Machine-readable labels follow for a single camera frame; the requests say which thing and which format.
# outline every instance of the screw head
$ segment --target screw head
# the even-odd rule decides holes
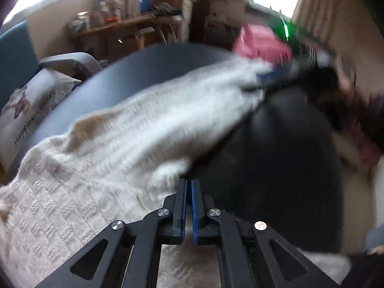
[[[158,209],[157,215],[158,216],[167,216],[167,215],[169,215],[169,210],[166,208]]]
[[[119,230],[121,228],[124,227],[124,222],[123,221],[120,221],[120,220],[117,220],[117,221],[113,221],[111,223],[111,227],[114,229],[114,230]]]
[[[219,216],[221,214],[220,209],[212,208],[209,211],[209,215],[211,216]]]
[[[255,229],[259,230],[259,231],[263,231],[266,229],[266,223],[263,222],[263,221],[257,221],[255,223]]]

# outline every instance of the grey armchair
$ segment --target grey armchair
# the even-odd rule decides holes
[[[26,22],[22,22],[0,36],[0,110],[16,88],[22,88],[42,67],[70,64],[86,77],[101,70],[100,64],[87,53],[68,53],[39,61],[33,49]]]

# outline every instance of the pink object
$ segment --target pink object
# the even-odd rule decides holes
[[[232,51],[247,58],[262,58],[272,64],[292,59],[291,48],[282,43],[269,27],[248,25],[241,28]]]
[[[360,123],[355,120],[351,120],[350,125],[351,129],[355,132],[355,136],[357,137],[357,147],[361,164],[370,169],[374,168],[379,163],[383,153],[380,148],[365,135],[360,127]]]

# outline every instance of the chair armrest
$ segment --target chair armrest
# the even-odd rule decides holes
[[[82,52],[67,53],[43,58],[40,64],[43,67],[52,67],[55,64],[71,64],[78,67],[87,76],[93,76],[102,68],[99,62],[91,55]]]

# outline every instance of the white knitted blanket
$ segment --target white knitted blanket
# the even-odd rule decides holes
[[[262,92],[241,87],[268,68],[236,59],[195,70],[32,148],[0,189],[1,266],[16,288],[34,287],[112,221],[161,207],[192,162],[256,108]],[[215,255],[163,246],[158,287],[219,287]]]

